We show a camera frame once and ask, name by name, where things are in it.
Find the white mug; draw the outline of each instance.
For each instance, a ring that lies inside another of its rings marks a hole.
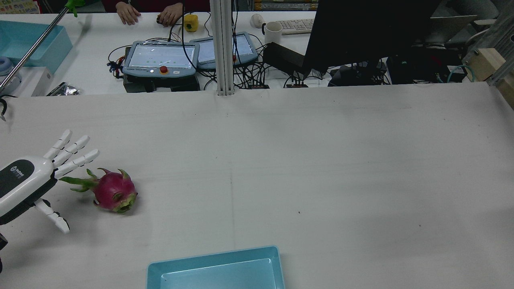
[[[280,38],[282,38],[282,25],[275,21],[264,23],[262,25],[262,34],[264,34],[265,44],[271,42],[280,44]]]

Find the light blue tray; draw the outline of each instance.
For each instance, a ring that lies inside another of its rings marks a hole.
[[[154,262],[146,289],[284,289],[279,250],[269,246]]]
[[[0,56],[16,65],[46,28],[46,24],[0,21]],[[55,73],[72,47],[66,29],[57,25],[24,66],[46,66]]]

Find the yellow device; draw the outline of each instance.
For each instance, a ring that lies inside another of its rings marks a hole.
[[[184,16],[184,29],[188,32],[195,32],[198,29],[198,15]]]

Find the screen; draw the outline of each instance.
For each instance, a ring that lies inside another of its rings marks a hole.
[[[330,66],[378,60],[407,50],[416,36],[426,35],[440,2],[319,0],[304,66],[325,72]]]
[[[253,54],[252,47],[248,43],[246,36],[237,35],[237,53],[241,55]],[[200,53],[198,55],[198,62],[206,62],[214,60],[214,41],[212,39],[202,41],[200,44]],[[234,39],[232,39],[233,53],[235,54]]]
[[[194,47],[186,46],[186,52],[192,61]],[[134,49],[128,66],[191,68],[191,62],[184,54],[182,46],[139,44]]]

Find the robot logo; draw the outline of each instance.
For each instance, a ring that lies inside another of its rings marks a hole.
[[[23,173],[18,169],[17,166],[12,167],[11,172],[13,172],[17,178],[21,178],[23,176]]]

